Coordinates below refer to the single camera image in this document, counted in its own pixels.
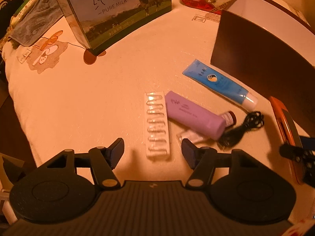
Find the orange black utility knife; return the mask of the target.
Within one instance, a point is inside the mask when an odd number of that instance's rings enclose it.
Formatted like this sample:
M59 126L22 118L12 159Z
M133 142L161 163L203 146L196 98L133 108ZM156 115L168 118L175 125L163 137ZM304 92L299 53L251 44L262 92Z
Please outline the orange black utility knife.
M280 154L290 160L292 176L297 184L302 185L304 183L304 165L301 157L296 154L296 148L302 148L303 146L297 128L288 109L279 99L270 96L269 101L284 142Z

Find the small brown medicine bottle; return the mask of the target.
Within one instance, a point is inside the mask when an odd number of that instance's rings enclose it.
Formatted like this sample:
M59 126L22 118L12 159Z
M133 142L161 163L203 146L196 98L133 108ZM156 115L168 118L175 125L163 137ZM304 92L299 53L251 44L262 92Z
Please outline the small brown medicine bottle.
M225 127L229 128L236 124L236 116L234 112L227 111L223 114L220 114L220 116L225 120Z

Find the purple lotion tube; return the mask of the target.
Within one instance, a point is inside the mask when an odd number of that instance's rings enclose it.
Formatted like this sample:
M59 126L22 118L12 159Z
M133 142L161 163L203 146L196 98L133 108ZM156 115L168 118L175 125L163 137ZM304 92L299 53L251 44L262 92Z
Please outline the purple lotion tube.
M213 140L218 140L225 131L223 117L208 111L200 105L169 91L165 95L168 118Z

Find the blue hand cream tube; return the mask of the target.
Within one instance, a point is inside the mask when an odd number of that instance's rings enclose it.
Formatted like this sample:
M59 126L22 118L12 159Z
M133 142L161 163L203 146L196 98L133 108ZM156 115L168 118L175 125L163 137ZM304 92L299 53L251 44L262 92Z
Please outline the blue hand cream tube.
M199 60L194 60L183 71L183 75L217 92L247 111L253 111L257 105L257 97L247 89Z

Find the clear small sachet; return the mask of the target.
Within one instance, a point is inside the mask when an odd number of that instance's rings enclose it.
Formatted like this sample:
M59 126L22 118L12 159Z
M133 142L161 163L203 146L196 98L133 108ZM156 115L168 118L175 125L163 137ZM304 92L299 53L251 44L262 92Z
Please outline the clear small sachet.
M196 143L201 143L201 142L205 142L206 140L209 139L209 137L204 136L202 134L199 134L191 129L183 131L179 134L177 134L177 138L179 140L179 142L182 142L183 139L188 139L190 140L192 143L196 144Z

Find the brown storage box white inside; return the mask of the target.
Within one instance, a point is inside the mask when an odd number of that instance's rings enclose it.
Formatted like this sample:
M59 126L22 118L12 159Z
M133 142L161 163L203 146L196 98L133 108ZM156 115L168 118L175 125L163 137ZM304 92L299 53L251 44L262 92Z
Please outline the brown storage box white inside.
M211 64L281 100L314 136L314 30L272 0L232 0L222 11Z

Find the pure milk carton box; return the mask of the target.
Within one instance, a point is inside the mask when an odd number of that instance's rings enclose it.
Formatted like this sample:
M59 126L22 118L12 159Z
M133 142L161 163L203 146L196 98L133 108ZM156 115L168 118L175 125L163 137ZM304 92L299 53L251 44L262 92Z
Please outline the pure milk carton box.
M99 55L172 9L171 0L57 0L77 41Z

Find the grey blue folded cloth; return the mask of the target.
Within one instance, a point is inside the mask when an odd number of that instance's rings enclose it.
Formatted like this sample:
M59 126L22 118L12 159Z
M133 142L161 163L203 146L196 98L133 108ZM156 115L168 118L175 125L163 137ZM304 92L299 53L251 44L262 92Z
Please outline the grey blue folded cloth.
M63 12L57 0L37 0L32 9L14 27L10 37L23 46L32 46L62 17Z

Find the black handbag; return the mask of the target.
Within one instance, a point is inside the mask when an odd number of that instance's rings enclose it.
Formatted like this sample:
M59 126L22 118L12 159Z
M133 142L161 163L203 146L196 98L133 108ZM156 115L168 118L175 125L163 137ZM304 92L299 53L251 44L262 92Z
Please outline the black handbag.
M11 17L23 4L23 0L3 0L0 10L0 39L2 39L10 25Z

